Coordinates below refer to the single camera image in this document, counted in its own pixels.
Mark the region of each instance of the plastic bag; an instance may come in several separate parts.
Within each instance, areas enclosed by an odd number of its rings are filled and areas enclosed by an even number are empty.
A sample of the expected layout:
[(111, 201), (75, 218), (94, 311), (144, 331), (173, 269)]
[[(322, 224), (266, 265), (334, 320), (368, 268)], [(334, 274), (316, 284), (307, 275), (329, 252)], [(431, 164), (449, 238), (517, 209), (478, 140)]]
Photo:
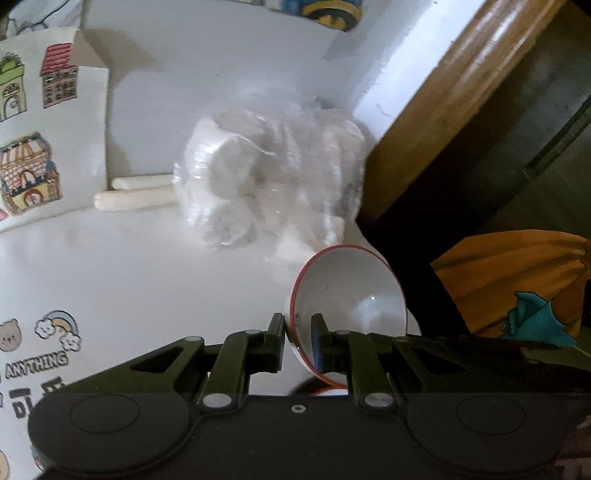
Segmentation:
[(291, 92), (237, 102), (199, 120), (174, 185), (212, 248), (271, 235), (302, 262), (343, 241), (361, 205), (365, 137), (344, 112)]

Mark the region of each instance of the printed house illustration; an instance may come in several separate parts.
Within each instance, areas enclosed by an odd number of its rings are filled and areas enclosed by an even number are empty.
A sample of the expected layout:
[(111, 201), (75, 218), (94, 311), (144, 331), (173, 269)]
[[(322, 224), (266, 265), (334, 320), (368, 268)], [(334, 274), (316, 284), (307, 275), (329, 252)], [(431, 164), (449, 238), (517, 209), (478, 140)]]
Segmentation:
[(60, 175), (51, 161), (51, 146), (39, 132), (0, 149), (0, 181), (2, 200), (13, 215), (61, 199)]
[(25, 66), (14, 53), (7, 53), (0, 60), (0, 122), (27, 111), (27, 99), (22, 78)]
[(71, 43), (49, 45), (41, 65), (43, 108), (76, 98), (78, 67), (70, 65)]

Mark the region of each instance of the white wall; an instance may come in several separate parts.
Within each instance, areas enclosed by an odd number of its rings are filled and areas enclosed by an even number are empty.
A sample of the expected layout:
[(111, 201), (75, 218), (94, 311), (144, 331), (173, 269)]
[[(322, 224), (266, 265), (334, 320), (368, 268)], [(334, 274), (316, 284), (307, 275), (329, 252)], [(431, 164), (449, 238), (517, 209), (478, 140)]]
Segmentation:
[(112, 69), (110, 176), (162, 173), (196, 118), (235, 92), (293, 87), (388, 129), (483, 0), (367, 0), (342, 33), (224, 0), (89, 0), (83, 28)]

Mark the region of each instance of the orange fabric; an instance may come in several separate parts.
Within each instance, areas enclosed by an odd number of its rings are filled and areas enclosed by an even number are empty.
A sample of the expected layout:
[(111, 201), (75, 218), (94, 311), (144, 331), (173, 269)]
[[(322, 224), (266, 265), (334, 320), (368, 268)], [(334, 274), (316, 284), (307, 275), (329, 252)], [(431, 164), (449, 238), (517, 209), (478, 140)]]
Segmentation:
[(543, 230), (488, 233), (465, 238), (432, 266), (470, 331), (496, 337), (516, 291), (551, 300), (586, 272), (585, 242)]

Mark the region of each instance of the wooden board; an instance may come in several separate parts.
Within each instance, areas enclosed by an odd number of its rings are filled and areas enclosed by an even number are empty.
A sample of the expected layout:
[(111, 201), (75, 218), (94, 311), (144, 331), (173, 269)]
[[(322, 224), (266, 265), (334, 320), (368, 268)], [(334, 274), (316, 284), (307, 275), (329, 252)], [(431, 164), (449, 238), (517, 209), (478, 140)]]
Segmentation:
[(468, 123), (565, 0), (488, 0), (368, 158), (361, 218), (378, 219)]

